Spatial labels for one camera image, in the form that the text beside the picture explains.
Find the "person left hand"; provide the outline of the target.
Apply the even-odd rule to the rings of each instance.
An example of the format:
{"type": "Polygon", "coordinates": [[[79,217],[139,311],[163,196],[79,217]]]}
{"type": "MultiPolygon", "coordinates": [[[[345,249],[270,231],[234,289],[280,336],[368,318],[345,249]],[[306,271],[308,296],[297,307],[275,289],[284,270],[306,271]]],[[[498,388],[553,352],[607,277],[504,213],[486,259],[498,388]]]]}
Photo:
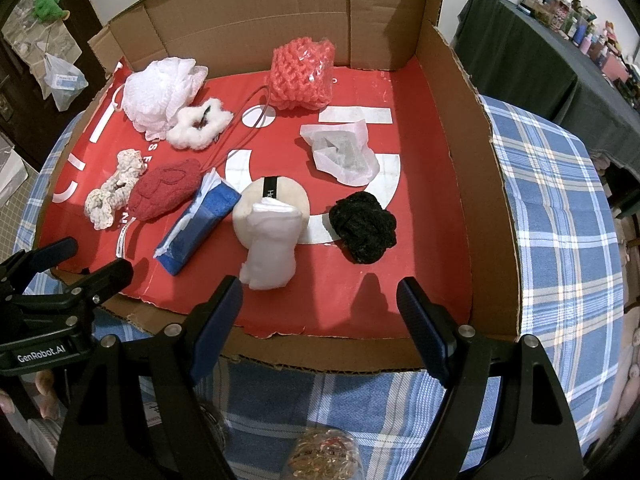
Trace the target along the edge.
{"type": "Polygon", "coordinates": [[[52,370],[38,370],[27,384],[21,376],[1,377],[1,411],[6,415],[20,414],[31,419],[38,410],[40,418],[60,420],[61,406],[52,370]]]}

